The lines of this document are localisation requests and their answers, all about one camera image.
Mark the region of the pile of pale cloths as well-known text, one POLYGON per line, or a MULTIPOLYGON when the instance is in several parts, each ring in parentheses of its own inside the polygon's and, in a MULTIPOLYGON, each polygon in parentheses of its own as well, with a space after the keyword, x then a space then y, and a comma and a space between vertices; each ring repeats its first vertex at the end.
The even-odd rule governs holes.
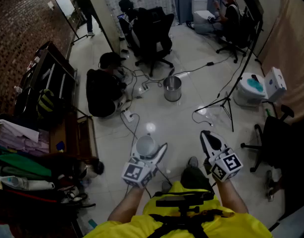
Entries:
POLYGON ((50 153, 49 133, 0 119, 0 147, 42 156, 50 153))

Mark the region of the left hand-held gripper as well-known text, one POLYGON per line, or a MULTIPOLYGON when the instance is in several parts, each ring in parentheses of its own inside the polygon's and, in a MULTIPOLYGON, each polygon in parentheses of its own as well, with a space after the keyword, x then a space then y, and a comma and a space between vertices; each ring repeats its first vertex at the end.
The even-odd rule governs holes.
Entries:
POLYGON ((131 158, 125 163, 122 179, 130 186, 145 188, 148 182, 155 177, 157 164, 161 162, 168 148, 168 143, 162 144, 151 161, 142 160, 143 141, 138 138, 131 149, 131 158))

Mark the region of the steel bucket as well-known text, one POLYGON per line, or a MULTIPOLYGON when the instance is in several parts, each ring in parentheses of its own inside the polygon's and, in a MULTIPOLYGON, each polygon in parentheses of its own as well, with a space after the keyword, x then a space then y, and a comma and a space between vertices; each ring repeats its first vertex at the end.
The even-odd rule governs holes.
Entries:
POLYGON ((164 97, 169 102, 176 102, 181 98, 182 81, 179 77, 168 76, 163 81, 164 97))

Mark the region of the person's right leg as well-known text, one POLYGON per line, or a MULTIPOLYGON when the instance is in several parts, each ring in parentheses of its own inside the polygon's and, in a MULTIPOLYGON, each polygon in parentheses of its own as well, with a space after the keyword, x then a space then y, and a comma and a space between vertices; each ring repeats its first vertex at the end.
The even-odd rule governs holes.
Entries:
POLYGON ((205 189, 214 193, 209 179, 198 167, 187 166, 181 175, 180 183, 186 189, 205 189))

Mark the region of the white plastic bottle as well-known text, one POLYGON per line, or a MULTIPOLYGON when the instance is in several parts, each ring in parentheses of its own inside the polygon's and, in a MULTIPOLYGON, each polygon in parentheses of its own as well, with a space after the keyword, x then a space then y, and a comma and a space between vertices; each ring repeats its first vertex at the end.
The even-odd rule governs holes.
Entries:
POLYGON ((0 177, 0 181, 5 185, 18 190, 24 191, 40 191, 55 189, 53 182, 45 180, 28 180, 26 178, 19 178, 15 176, 0 177))

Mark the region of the brown wooden cabinet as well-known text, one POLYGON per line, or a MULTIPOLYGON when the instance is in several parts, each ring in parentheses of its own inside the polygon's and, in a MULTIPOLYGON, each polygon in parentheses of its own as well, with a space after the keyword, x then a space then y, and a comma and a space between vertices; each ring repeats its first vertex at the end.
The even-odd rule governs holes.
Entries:
POLYGON ((96 158, 98 154, 92 118, 78 118, 76 113, 67 113, 60 124, 50 129, 49 153, 79 159, 96 158))

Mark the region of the black office chair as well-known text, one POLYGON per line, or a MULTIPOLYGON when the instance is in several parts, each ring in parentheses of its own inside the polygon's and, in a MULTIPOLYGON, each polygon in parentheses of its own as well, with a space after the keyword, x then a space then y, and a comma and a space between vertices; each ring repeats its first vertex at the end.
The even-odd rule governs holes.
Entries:
POLYGON ((237 63, 237 52, 242 53, 243 57, 247 55, 247 51, 244 49, 249 48, 255 38, 256 23, 247 7, 245 11, 242 11, 236 4, 229 4, 226 11, 228 11, 229 16, 231 11, 235 11, 237 17, 229 18, 228 22, 223 25, 223 29, 217 30, 218 43, 225 46, 216 50, 216 53, 229 50, 234 56, 234 63, 237 63))
POLYGON ((255 124, 254 128, 260 136, 260 145, 247 145, 241 143, 241 148, 255 149, 259 152, 256 164, 250 168, 250 172, 257 171, 261 162, 268 163, 269 166, 280 169, 282 173, 287 171, 290 162, 292 148, 291 140, 292 127, 285 122, 287 117, 294 117, 294 111, 286 105, 281 106, 283 115, 280 118, 268 116, 264 128, 255 124))
POLYGON ((174 67, 173 63, 164 58, 170 54, 172 41, 169 31, 174 21, 175 14, 166 14, 162 7, 152 9, 138 8, 137 18, 133 20, 132 36, 138 47, 138 55, 141 59, 135 62, 151 64, 149 76, 153 76, 154 65, 157 61, 174 67))

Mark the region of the person's yellow shirt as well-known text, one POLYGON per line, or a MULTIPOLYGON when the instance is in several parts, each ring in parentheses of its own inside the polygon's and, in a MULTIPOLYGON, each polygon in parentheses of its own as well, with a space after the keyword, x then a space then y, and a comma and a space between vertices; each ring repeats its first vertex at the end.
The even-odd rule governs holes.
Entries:
POLYGON ((142 215, 123 224, 107 221, 84 238, 273 238, 259 220, 248 213, 223 207, 217 196, 206 189, 184 188, 174 182, 168 193, 157 192, 145 205, 142 215), (205 196, 205 200, 181 216, 177 206, 159 207, 166 197, 205 196))

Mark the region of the person's right forearm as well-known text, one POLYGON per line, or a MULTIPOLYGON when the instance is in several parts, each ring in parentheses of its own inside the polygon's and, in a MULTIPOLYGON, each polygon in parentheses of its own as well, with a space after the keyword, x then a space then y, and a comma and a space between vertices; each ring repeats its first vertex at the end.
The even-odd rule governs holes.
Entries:
POLYGON ((221 202, 223 207, 231 209, 236 213, 248 213, 248 208, 245 205, 243 199, 240 197, 232 182, 228 179, 221 182, 217 178, 214 178, 218 191, 220 194, 221 202))

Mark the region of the black tripod stand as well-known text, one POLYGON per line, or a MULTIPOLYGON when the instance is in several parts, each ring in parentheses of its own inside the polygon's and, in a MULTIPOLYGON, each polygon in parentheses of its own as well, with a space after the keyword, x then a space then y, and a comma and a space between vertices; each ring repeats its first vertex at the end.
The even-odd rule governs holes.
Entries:
POLYGON ((225 111, 225 113, 227 114, 228 118, 231 120, 232 132, 234 132, 234 123, 233 123, 232 109, 231 109, 231 104, 230 104, 230 102, 231 102, 231 95, 234 92, 237 84, 240 82, 240 80, 242 78, 242 75, 243 75, 244 71, 246 70, 246 68, 248 66, 248 63, 249 63, 249 61, 251 59, 251 56, 252 56, 253 51, 255 49, 256 43, 258 41, 259 35, 260 35, 261 31, 263 31, 262 28, 263 28, 263 20, 261 19, 257 23, 255 37, 254 37, 252 43, 249 44, 249 46, 248 46, 248 49, 249 49, 250 52, 249 52, 249 54, 247 56, 247 60, 246 60, 246 62, 245 62, 245 64, 243 66, 242 66, 242 62, 240 63, 238 69, 242 68, 242 70, 241 70, 241 72, 240 72, 240 74, 239 74, 239 76, 238 76, 235 84, 233 85, 232 89, 230 90, 230 92, 227 92, 227 95, 224 98, 219 99, 219 100, 217 100, 215 102, 212 102, 209 105, 204 106, 203 108, 198 108, 198 109, 194 110, 193 113, 192 113, 192 118, 194 118, 194 113, 197 113, 197 112, 202 111, 204 109, 208 110, 209 108, 217 108, 217 107, 219 108, 219 107, 221 107, 225 111))

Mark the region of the black shelf unit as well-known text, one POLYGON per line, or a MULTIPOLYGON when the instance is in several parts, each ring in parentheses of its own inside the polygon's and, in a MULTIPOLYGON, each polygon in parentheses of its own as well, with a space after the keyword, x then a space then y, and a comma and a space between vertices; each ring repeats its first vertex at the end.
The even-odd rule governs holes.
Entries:
POLYGON ((53 41, 43 44, 36 51, 34 58, 36 61, 23 75, 19 86, 15 87, 13 116, 21 126, 34 130, 50 130, 60 124, 66 113, 72 110, 77 84, 76 71, 53 41), (36 106, 44 89, 53 92, 55 107, 49 118, 39 119, 36 106))

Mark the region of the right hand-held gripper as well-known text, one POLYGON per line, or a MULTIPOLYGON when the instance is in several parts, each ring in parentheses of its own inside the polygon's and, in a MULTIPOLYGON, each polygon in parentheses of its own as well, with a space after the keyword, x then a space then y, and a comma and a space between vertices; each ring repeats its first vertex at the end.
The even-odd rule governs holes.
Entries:
POLYGON ((200 140, 203 152, 209 158, 210 172, 220 182, 232 178, 242 169, 242 162, 232 148, 227 148, 223 137, 212 131, 202 130, 200 140))

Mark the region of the person's left forearm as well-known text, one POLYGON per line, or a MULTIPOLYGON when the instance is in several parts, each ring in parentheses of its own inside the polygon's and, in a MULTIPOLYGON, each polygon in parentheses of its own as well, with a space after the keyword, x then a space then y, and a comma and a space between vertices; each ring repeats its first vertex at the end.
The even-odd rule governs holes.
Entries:
POLYGON ((131 188, 109 215, 108 221, 121 222, 123 224, 130 222, 132 217, 136 215, 144 191, 144 188, 131 188))

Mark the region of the white toilet with blue stains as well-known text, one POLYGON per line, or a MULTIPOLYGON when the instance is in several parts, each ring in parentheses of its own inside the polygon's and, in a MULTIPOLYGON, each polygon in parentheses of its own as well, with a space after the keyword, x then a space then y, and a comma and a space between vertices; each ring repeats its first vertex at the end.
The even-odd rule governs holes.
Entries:
POLYGON ((237 84, 234 92, 234 102, 243 107, 257 107, 261 102, 278 101, 287 91, 287 86, 284 76, 280 69, 272 67, 265 77, 251 72, 245 72, 242 75, 240 82, 237 84), (263 85, 263 92, 258 92, 256 89, 247 84, 247 79, 253 78, 263 85))

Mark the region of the beige fabric partition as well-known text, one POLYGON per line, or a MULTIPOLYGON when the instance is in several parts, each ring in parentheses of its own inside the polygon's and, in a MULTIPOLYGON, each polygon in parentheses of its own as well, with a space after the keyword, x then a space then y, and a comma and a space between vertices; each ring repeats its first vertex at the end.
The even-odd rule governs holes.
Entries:
POLYGON ((281 70, 287 91, 278 105, 290 107, 291 122, 304 119, 304 1, 281 0, 279 15, 260 54, 262 68, 281 70))

